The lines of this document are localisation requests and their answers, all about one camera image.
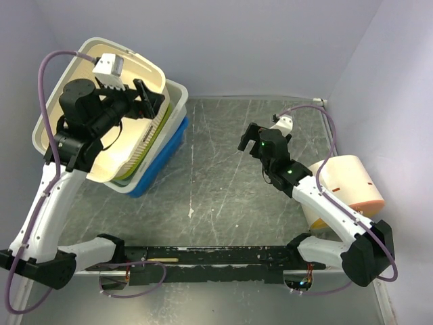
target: gray wall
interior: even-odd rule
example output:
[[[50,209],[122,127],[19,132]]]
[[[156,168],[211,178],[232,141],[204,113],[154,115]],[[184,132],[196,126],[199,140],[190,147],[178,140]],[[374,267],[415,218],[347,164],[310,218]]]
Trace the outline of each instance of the gray wall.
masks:
[[[3,249],[9,247],[24,222],[41,179],[42,156],[31,141],[39,116],[37,72],[45,54],[58,46],[33,0],[0,2],[0,43],[0,178],[3,184],[0,248]],[[58,60],[47,69],[48,92],[58,80],[62,67],[64,62]],[[3,304],[6,275],[0,269],[1,324],[7,315]]]
[[[381,0],[37,0],[64,48],[99,36],[192,95],[327,97]]]
[[[433,2],[385,0],[329,99],[340,154],[356,154],[386,199],[399,324],[433,319]]]

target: cylindrical container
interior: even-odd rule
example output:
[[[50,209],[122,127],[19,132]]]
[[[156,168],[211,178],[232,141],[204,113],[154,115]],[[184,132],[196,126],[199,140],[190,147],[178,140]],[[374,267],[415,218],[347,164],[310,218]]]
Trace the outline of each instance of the cylindrical container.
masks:
[[[316,162],[309,167],[313,175],[316,175],[322,162]],[[356,156],[330,158],[320,173],[320,183],[342,202],[366,217],[372,217],[385,206],[382,195]],[[313,210],[304,205],[302,209],[312,230],[328,228]]]

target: white plastic tub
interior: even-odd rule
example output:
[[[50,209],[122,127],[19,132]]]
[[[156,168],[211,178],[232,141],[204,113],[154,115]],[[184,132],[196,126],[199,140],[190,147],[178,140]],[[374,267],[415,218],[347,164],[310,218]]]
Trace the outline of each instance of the white plastic tub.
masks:
[[[109,188],[112,188],[119,193],[131,193],[140,182],[140,179],[143,177],[146,169],[154,161],[157,155],[159,155],[161,149],[167,145],[168,141],[175,134],[176,130],[179,128],[179,125],[185,118],[187,114],[185,103],[188,100],[187,89],[184,86],[168,79],[166,81],[166,87],[168,93],[170,94],[170,104],[173,106],[173,111],[170,117],[163,126],[154,144],[149,149],[146,157],[135,170],[135,173],[131,177],[128,177],[128,179],[104,183]]]
[[[101,56],[103,53],[115,53],[122,56],[124,64],[120,77],[123,83],[134,88],[133,79],[142,79],[151,91],[162,93],[166,98],[156,118],[153,120],[123,118],[123,131],[117,141],[114,142],[119,133],[118,127],[112,128],[112,130],[102,137],[101,140],[104,146],[108,146],[113,142],[114,144],[109,150],[99,153],[87,178],[103,183],[115,177],[123,176],[138,161],[141,153],[151,141],[155,130],[157,130],[158,125],[164,117],[168,103],[170,102],[170,96],[166,88],[166,78],[161,69],[126,47],[106,39],[92,38],[86,41],[79,51],[93,57]],[[58,98],[62,94],[64,85],[77,78],[86,78],[95,82],[92,69],[93,65],[90,62],[73,58],[55,86],[47,101],[49,121],[54,133],[57,121],[62,115]],[[41,117],[39,117],[33,131],[32,140],[35,148],[41,154],[44,154],[49,142]]]

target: stacked plastic bins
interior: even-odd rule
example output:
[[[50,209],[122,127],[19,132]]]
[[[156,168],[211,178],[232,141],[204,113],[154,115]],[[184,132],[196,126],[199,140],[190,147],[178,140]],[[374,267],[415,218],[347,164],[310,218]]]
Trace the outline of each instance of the stacked plastic bins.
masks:
[[[87,175],[88,179],[104,183],[119,193],[138,197],[145,192],[181,143],[183,132],[188,125],[188,119],[185,117],[188,92],[184,86],[166,80],[164,73],[157,66],[138,53],[109,40],[89,39],[79,51],[94,57],[103,53],[121,55],[124,58],[122,78],[125,83],[132,83],[134,78],[144,78],[148,83],[147,85],[152,86],[151,90],[163,93],[166,101],[169,102],[164,103],[164,117],[155,126],[149,120],[133,121],[127,119],[124,121],[122,141],[120,138],[119,141],[115,140],[112,148],[112,150],[115,149],[115,152],[108,150],[104,152],[104,157],[100,154],[91,172]],[[69,80],[77,78],[92,80],[91,71],[92,65],[84,60],[73,58],[69,63],[47,101],[51,128],[56,125],[62,115],[58,98],[62,93],[63,86]],[[141,139],[143,134],[152,134],[152,136],[146,137],[149,142],[144,149],[139,148],[142,151],[142,156],[136,158],[137,150],[134,148],[143,145],[141,142],[137,142],[137,139]],[[114,138],[117,136],[117,130],[113,130],[113,136]],[[41,154],[45,154],[49,144],[41,117],[33,130],[32,142]]]
[[[173,111],[139,166],[124,179],[104,183],[109,188],[133,198],[141,196],[181,144],[183,132],[188,126],[185,107],[188,91],[184,86],[170,80],[166,81],[166,87]]]

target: scratched metal surface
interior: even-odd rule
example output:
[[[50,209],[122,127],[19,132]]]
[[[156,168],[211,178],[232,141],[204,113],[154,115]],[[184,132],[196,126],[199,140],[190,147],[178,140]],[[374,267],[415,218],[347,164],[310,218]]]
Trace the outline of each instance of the scratched metal surface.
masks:
[[[141,198],[86,181],[69,212],[61,244],[108,233],[127,245],[287,244],[307,230],[300,205],[267,185],[260,162],[237,151],[250,122],[300,102],[194,99],[185,141]],[[309,166],[328,151],[321,115],[294,112],[292,157]]]
[[[268,186],[260,163],[236,148],[249,122],[269,126],[272,114],[295,104],[299,102],[188,101],[191,125],[185,141],[149,191],[132,199],[86,182],[70,211],[62,244],[103,232],[129,245],[286,244],[307,229],[302,209]],[[322,159],[327,140],[320,115],[298,110],[294,125],[292,156],[306,165]],[[163,284],[136,299],[109,299],[99,294],[97,280],[74,277],[24,316],[22,324],[384,324],[371,286],[351,286],[324,299],[295,297],[282,285],[261,282],[179,283]],[[347,281],[343,274],[316,273],[314,290]],[[143,290],[131,287],[121,294]],[[28,305],[45,291],[35,284]]]
[[[97,276],[76,276],[54,290],[21,325],[384,325],[374,287],[352,285],[328,297],[298,297],[287,287],[261,282],[163,284],[151,295],[110,299],[97,289]],[[317,292],[348,282],[342,274],[315,274]],[[146,287],[128,287],[133,295]],[[28,306],[47,289],[35,283]]]

